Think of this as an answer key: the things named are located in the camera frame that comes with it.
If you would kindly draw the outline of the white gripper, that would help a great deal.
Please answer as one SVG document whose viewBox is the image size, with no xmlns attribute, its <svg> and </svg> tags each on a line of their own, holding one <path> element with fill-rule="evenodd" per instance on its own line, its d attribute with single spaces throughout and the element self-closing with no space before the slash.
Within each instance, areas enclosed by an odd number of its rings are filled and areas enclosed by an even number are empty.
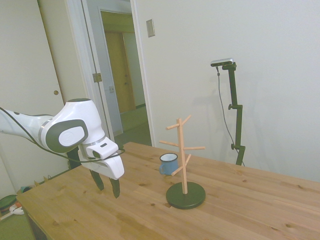
<svg viewBox="0 0 320 240">
<path fill-rule="evenodd" d="M 120 196 L 120 181 L 119 178 L 124 174 L 124 166 L 121 157 L 116 153 L 115 149 L 109 148 L 99 152 L 100 157 L 95 157 L 99 161 L 88 162 L 89 157 L 86 156 L 85 150 L 78 151 L 81 164 L 90 169 L 90 174 L 100 191 L 104 190 L 105 186 L 100 177 L 100 174 L 109 177 L 112 186 L 112 192 L 117 199 Z"/>
</svg>

